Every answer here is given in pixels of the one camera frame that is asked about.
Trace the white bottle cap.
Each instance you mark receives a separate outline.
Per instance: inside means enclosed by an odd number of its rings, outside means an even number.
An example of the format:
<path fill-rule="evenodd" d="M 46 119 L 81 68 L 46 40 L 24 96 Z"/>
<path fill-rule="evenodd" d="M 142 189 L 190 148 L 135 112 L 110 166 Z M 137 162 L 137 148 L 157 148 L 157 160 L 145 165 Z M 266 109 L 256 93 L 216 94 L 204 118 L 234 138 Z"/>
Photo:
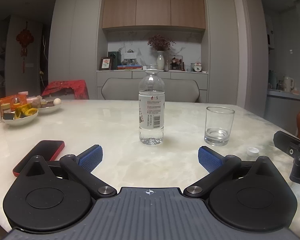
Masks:
<path fill-rule="evenodd" d="M 250 157 L 257 157 L 259 155 L 259 150 L 255 147 L 248 147 L 246 153 Z"/>

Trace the clear plastic water bottle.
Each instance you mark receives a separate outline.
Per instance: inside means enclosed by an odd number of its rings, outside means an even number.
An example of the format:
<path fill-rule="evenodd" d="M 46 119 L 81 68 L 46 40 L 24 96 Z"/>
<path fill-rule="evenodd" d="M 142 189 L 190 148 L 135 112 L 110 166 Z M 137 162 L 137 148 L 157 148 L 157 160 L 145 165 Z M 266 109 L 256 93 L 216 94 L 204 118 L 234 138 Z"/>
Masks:
<path fill-rule="evenodd" d="M 147 66 L 145 73 L 140 83 L 143 89 L 148 89 L 151 81 L 163 87 L 156 66 Z M 139 92 L 139 139 L 145 145 L 154 146 L 163 142 L 164 104 L 164 92 Z"/>

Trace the clear drinking glass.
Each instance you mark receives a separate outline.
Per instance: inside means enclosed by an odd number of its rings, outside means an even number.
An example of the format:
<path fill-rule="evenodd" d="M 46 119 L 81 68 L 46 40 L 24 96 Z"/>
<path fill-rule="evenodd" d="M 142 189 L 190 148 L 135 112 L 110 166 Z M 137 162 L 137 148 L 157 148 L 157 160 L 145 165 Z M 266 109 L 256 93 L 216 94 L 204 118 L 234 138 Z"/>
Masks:
<path fill-rule="evenodd" d="M 206 107 L 205 142 L 212 146 L 225 146 L 231 134 L 235 111 L 222 106 Z"/>

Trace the white electric kettle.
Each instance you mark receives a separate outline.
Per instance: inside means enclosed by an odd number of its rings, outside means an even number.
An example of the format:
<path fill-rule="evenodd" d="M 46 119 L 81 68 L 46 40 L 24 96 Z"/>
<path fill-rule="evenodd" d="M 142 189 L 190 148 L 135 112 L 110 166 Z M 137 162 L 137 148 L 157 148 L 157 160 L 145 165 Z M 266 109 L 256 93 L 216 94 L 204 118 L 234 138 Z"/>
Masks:
<path fill-rule="evenodd" d="M 291 91 L 294 89 L 294 79 L 289 76 L 284 76 L 284 91 L 291 93 Z"/>

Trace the white snack plate far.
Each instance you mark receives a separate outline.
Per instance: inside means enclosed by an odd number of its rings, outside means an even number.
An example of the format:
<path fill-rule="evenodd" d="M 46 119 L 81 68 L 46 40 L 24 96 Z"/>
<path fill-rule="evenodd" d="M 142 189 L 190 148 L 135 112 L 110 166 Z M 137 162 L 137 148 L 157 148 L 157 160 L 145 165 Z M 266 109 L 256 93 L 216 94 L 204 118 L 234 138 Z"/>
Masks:
<path fill-rule="evenodd" d="M 50 114 L 58 111 L 61 108 L 62 100 L 60 98 L 46 100 L 40 96 L 37 96 L 32 100 L 31 105 L 37 109 L 40 114 Z"/>

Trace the white snack plate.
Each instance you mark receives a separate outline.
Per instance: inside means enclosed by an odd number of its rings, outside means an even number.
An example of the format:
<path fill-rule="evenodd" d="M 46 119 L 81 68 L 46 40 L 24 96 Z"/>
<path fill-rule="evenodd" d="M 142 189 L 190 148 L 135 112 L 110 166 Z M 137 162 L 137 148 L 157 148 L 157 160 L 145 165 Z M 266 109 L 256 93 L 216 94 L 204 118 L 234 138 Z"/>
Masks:
<path fill-rule="evenodd" d="M 50 114 L 58 111 L 61 108 L 62 100 L 60 98 L 46 100 L 40 96 L 37 96 L 32 100 L 31 105 L 37 109 L 40 114 Z"/>
<path fill-rule="evenodd" d="M 3 122 L 10 126 L 21 126 L 32 122 L 38 115 L 38 109 L 31 103 L 19 106 L 14 113 L 4 113 Z"/>

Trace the white snack plate near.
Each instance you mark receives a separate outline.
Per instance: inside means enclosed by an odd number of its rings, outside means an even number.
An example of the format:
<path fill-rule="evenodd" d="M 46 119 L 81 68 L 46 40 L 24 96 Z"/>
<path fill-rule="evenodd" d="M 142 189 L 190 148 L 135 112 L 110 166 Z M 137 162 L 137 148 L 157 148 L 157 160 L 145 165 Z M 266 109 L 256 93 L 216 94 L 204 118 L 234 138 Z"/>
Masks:
<path fill-rule="evenodd" d="M 38 115 L 38 109 L 31 103 L 19 106 L 14 113 L 4 113 L 3 122 L 10 126 L 21 126 L 32 122 Z"/>

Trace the red cloth covered chair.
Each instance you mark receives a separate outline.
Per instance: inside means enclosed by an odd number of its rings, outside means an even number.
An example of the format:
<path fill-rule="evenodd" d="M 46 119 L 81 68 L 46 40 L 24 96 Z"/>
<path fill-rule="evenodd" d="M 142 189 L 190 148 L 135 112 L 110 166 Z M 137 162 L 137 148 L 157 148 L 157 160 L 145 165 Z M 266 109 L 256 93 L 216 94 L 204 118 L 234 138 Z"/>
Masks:
<path fill-rule="evenodd" d="M 52 81 L 42 92 L 42 97 L 69 89 L 73 92 L 76 100 L 89 100 L 89 93 L 85 80 Z"/>

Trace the right beige dining chair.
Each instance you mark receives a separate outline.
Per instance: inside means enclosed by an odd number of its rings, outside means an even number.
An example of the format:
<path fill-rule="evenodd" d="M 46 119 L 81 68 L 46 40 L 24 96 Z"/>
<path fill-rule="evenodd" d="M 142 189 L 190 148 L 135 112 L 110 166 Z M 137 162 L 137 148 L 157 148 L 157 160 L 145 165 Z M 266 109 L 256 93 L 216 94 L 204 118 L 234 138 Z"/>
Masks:
<path fill-rule="evenodd" d="M 150 82 L 148 89 L 140 85 L 141 79 L 109 78 L 101 88 L 106 100 L 137 100 L 139 92 L 164 92 L 165 100 L 170 102 L 197 102 L 200 91 L 194 80 L 162 79 L 163 87 Z"/>

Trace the grey sideboard cabinet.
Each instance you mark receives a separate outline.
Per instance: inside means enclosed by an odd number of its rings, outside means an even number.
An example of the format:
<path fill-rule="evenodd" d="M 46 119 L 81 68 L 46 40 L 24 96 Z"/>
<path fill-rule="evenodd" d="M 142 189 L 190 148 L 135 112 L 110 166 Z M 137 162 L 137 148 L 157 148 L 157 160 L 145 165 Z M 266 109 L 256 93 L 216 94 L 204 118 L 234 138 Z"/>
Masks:
<path fill-rule="evenodd" d="M 207 103 L 208 75 L 195 72 L 108 70 L 97 72 L 99 100 L 137 100 L 139 92 L 164 92 L 172 102 Z"/>

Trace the orange box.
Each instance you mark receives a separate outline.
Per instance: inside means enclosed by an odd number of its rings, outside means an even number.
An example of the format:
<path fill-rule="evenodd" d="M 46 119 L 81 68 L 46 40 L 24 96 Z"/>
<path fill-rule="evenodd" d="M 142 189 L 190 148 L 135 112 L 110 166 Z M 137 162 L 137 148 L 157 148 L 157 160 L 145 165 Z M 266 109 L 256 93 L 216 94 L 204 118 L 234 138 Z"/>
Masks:
<path fill-rule="evenodd" d="M 0 106 L 4 104 L 9 104 L 10 109 L 14 111 L 16 107 L 27 104 L 27 96 L 25 94 L 15 94 L 12 96 L 7 96 L 0 99 Z"/>

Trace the small alarm clock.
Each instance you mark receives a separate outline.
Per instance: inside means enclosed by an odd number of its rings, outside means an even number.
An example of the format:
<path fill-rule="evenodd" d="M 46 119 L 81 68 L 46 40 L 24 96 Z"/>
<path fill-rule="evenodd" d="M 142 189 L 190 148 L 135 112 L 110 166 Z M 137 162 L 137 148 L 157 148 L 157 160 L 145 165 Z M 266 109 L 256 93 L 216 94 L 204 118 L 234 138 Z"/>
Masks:
<path fill-rule="evenodd" d="M 202 65 L 200 62 L 196 62 L 193 66 L 193 70 L 195 72 L 202 72 Z"/>

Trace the framed flower picture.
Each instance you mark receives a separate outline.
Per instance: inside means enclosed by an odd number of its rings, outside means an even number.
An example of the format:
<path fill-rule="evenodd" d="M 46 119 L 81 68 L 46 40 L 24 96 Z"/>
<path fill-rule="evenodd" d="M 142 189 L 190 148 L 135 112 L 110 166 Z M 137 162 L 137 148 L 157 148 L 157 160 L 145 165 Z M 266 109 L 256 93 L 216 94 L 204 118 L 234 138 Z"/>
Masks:
<path fill-rule="evenodd" d="M 111 70 L 113 57 L 101 57 L 99 70 Z"/>

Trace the stack of books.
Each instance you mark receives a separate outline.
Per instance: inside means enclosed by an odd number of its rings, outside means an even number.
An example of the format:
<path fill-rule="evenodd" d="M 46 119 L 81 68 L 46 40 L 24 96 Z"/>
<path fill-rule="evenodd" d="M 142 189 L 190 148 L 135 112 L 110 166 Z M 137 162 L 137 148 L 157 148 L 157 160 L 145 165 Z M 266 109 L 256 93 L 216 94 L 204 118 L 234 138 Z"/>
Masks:
<path fill-rule="evenodd" d="M 127 69 L 141 69 L 143 70 L 143 66 L 140 65 L 118 65 L 117 70 L 127 70 Z"/>

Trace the glass flower display case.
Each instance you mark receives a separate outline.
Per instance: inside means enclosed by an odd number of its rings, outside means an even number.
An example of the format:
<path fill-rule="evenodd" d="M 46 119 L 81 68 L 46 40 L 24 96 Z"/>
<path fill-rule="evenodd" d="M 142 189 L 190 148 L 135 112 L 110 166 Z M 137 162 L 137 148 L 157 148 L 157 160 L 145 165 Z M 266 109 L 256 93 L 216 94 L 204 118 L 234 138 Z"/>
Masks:
<path fill-rule="evenodd" d="M 169 68 L 170 70 L 184 71 L 184 62 L 182 55 L 171 55 Z"/>

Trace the dark green speaker box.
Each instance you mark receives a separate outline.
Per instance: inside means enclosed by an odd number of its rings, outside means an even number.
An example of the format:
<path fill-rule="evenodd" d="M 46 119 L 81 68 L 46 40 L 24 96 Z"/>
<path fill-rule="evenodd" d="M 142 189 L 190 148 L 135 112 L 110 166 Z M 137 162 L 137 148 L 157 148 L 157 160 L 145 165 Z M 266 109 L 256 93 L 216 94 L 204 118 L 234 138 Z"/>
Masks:
<path fill-rule="evenodd" d="M 111 57 L 113 59 L 111 70 L 117 70 L 117 66 L 121 64 L 121 52 L 120 51 L 109 51 L 108 57 Z"/>

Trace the white ceramic vase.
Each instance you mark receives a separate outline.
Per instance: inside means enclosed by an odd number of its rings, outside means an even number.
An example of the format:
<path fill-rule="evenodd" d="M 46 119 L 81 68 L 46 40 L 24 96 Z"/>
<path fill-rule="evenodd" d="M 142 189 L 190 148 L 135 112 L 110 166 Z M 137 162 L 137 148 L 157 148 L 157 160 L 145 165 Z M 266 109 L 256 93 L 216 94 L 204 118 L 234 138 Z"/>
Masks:
<path fill-rule="evenodd" d="M 164 51 L 157 51 L 156 65 L 158 70 L 164 70 L 165 60 L 164 60 Z"/>

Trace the dried red flowers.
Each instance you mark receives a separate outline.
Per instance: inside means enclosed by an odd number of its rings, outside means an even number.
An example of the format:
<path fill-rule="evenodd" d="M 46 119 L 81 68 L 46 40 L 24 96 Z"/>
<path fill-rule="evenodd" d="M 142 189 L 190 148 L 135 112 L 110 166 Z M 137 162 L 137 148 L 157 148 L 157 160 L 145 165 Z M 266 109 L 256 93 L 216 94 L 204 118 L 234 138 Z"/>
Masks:
<path fill-rule="evenodd" d="M 175 42 L 169 38 L 165 38 L 160 34 L 156 34 L 148 39 L 147 45 L 155 51 L 168 51 L 175 44 Z"/>

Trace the red chinese knot ornament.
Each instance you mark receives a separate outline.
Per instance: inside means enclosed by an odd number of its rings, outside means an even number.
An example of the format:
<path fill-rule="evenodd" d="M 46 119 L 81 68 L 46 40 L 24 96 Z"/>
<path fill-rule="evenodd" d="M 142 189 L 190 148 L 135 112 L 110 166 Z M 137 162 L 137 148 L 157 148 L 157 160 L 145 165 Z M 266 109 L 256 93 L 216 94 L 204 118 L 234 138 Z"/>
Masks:
<path fill-rule="evenodd" d="M 22 58 L 22 73 L 25 73 L 25 59 L 27 57 L 28 51 L 27 47 L 34 42 L 34 36 L 28 29 L 28 22 L 26 21 L 25 28 L 16 36 L 16 41 L 21 46 L 20 56 Z"/>

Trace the wooden upper cabinet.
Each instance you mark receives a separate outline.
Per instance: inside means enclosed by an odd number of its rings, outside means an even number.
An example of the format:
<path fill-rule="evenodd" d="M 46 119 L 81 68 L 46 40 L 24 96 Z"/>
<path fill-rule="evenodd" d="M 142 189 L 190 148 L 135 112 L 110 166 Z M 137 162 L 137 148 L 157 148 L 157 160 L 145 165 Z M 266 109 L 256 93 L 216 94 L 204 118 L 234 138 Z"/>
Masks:
<path fill-rule="evenodd" d="M 104 0 L 103 29 L 206 29 L 204 0 Z"/>

